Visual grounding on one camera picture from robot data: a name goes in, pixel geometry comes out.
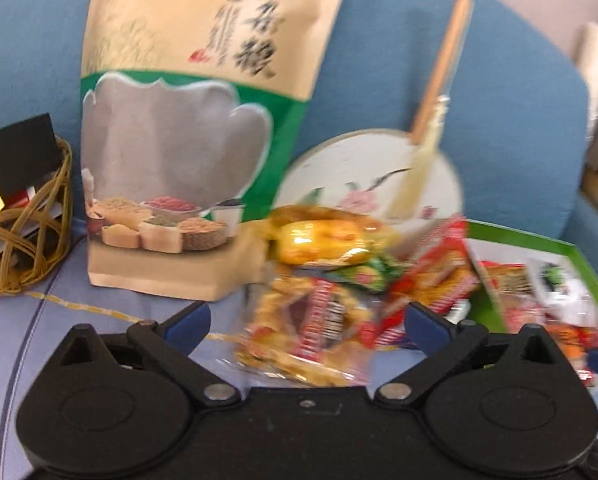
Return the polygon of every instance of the silver rivet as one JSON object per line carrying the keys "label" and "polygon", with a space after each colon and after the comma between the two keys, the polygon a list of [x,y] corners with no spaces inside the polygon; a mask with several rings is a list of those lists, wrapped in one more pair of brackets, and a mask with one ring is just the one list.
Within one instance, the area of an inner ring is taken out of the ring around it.
{"label": "silver rivet", "polygon": [[404,400],[412,394],[412,388],[408,384],[388,383],[379,388],[379,393],[385,399]]}
{"label": "silver rivet", "polygon": [[228,400],[235,393],[234,387],[225,383],[210,384],[204,390],[204,395],[210,400]]}

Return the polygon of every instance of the pink flower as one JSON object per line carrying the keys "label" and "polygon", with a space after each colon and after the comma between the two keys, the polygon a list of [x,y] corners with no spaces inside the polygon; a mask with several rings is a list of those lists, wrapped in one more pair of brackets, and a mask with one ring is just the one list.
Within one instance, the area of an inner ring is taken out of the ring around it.
{"label": "pink flower", "polygon": [[337,207],[351,213],[366,215],[379,209],[379,204],[374,191],[356,189],[349,191],[343,200],[337,204]]}

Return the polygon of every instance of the wooden handle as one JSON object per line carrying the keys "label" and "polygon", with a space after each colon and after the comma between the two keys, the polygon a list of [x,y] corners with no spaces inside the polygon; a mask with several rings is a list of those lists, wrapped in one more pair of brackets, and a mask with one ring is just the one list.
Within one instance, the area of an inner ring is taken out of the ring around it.
{"label": "wooden handle", "polygon": [[466,27],[472,13],[473,0],[455,0],[455,7],[445,29],[444,41],[442,41],[439,48],[437,61],[428,81],[426,92],[410,129],[412,132],[410,139],[413,144],[421,144],[423,141],[426,125],[435,107],[437,98],[440,92],[444,90],[450,71],[457,65],[458,56],[466,35]]}

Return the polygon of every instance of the picture of grain bowls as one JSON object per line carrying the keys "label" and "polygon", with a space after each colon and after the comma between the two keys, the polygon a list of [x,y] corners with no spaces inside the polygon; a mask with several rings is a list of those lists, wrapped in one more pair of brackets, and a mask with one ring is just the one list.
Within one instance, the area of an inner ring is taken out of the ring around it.
{"label": "picture of grain bowls", "polygon": [[226,243],[234,231],[224,222],[199,218],[201,208],[174,197],[142,203],[121,197],[92,200],[86,209],[90,237],[122,249],[208,251]]}

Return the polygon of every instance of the blue fabric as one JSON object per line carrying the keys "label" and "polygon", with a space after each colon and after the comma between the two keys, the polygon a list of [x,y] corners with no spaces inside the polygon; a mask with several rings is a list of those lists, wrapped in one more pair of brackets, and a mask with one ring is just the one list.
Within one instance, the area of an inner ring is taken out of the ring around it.
{"label": "blue fabric", "polygon": [[[88,1],[0,0],[0,126],[49,111],[78,153]],[[344,0],[296,154],[351,130],[408,128],[452,3]],[[442,149],[470,218],[558,237],[582,166],[586,87],[502,4],[475,5]]]}
{"label": "blue fabric", "polygon": [[598,212],[579,195],[562,239],[577,245],[598,275]]}

